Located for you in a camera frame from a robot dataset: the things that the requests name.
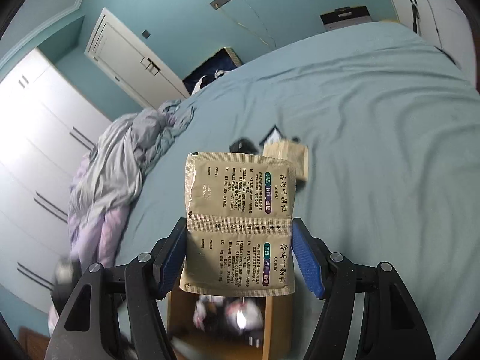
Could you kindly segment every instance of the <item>silver screw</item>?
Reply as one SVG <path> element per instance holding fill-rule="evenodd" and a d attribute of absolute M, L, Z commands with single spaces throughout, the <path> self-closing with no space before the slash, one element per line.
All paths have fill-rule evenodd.
<path fill-rule="evenodd" d="M 140 261 L 141 263 L 146 263 L 151 258 L 152 256 L 150 256 L 150 253 L 142 253 L 137 257 L 137 260 Z"/>
<path fill-rule="evenodd" d="M 390 272 L 392 270 L 392 266 L 387 262 L 381 263 L 380 268 L 385 272 Z"/>
<path fill-rule="evenodd" d="M 340 261 L 343 261 L 343 255 L 341 253 L 333 252 L 330 255 L 330 259 L 336 263 L 339 263 Z"/>
<path fill-rule="evenodd" d="M 91 274 L 99 270 L 100 270 L 100 264 L 97 262 L 94 262 L 88 267 L 88 272 L 90 272 Z"/>

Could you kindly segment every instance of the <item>door frame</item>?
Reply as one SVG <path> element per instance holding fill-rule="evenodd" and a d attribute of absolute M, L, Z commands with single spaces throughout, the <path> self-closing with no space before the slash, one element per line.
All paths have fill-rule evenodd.
<path fill-rule="evenodd" d="M 85 55 L 95 63 L 107 76 L 109 76 L 118 86 L 120 86 L 131 98 L 133 98 L 143 108 L 151 108 L 143 97 L 140 96 L 128 83 L 119 79 L 115 72 L 102 60 L 97 59 L 95 54 L 96 45 L 100 44 L 101 33 L 106 24 L 109 24 L 116 32 L 118 32 L 131 46 L 141 52 L 144 56 L 148 56 L 159 68 L 161 74 L 167 81 L 172 84 L 178 91 L 178 97 L 188 98 L 190 94 L 183 84 L 183 81 L 145 44 L 138 38 L 125 24 L 123 24 L 116 16 L 114 16 L 107 8 L 102 9 L 102 13 L 90 35 Z"/>

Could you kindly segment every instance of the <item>brown box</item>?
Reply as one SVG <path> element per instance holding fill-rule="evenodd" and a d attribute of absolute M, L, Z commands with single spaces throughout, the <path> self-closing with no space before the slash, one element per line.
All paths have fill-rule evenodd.
<path fill-rule="evenodd" d="M 199 352 L 218 360 L 276 360 L 290 351 L 293 295 L 267 297 L 263 347 L 221 341 L 194 326 L 197 294 L 182 291 L 178 284 L 169 293 L 167 332 Z"/>

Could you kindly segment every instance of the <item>cable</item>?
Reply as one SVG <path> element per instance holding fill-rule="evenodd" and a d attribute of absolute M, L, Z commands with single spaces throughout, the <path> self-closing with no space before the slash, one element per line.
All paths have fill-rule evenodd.
<path fill-rule="evenodd" d="M 260 21 L 260 23 L 262 24 L 263 28 L 265 28 L 265 32 L 267 33 L 268 37 L 269 37 L 271 40 L 273 40 L 273 44 L 274 44 L 274 47 L 275 47 L 275 50 L 276 50 L 276 49 L 277 49 L 277 42 L 275 41 L 275 38 L 274 38 L 272 35 L 270 35 L 270 33 L 268 32 L 267 26 L 266 26 L 265 23 L 262 21 L 262 19 L 260 19 L 260 16 L 258 15 L 257 11 L 251 7 L 251 5 L 248 3 L 247 0 L 244 0 L 244 1 L 245 1 L 245 3 L 248 5 L 248 7 L 249 7 L 251 10 L 253 10 L 253 13 L 255 14 L 255 16 L 257 17 L 257 19 Z"/>
<path fill-rule="evenodd" d="M 231 16 L 229 16 L 221 7 L 218 6 L 218 4 L 215 4 L 215 7 L 223 14 L 225 15 L 226 17 L 228 17 L 231 21 L 233 21 L 235 24 L 238 24 L 240 27 L 246 29 L 248 32 L 250 32 L 252 35 L 256 36 L 258 39 L 260 39 L 262 41 L 262 43 L 266 44 L 268 47 L 271 47 L 270 44 L 268 44 L 267 42 L 265 42 L 262 37 L 257 34 L 256 32 L 252 31 L 250 28 L 248 28 L 247 26 L 244 26 L 242 23 L 239 23 L 238 21 L 236 21 L 234 18 L 232 18 Z"/>
<path fill-rule="evenodd" d="M 438 42 L 440 43 L 440 49 L 443 51 L 442 40 L 440 39 L 440 31 L 438 31 L 437 20 L 435 19 L 434 10 L 431 9 L 430 0 L 427 0 L 427 3 L 428 3 L 428 6 L 430 7 L 430 10 L 431 10 L 431 16 L 433 17 L 433 23 L 435 24 L 435 30 L 437 31 Z"/>

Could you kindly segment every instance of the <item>bed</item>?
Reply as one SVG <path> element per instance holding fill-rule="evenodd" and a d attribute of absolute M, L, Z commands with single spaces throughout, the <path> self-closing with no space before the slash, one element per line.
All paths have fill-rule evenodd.
<path fill-rule="evenodd" d="M 342 28 L 241 66 L 182 107 L 191 104 L 193 121 L 147 177 L 116 264 L 185 216 L 189 152 L 258 143 L 276 124 L 310 148 L 294 216 L 354 263 L 390 261 L 438 359 L 452 354 L 480 311 L 480 96 L 442 52 L 396 23 Z M 297 265 L 296 283 L 292 359 L 322 308 Z M 362 308 L 358 295 L 345 359 L 355 357 Z M 166 302 L 160 312 L 166 320 Z"/>

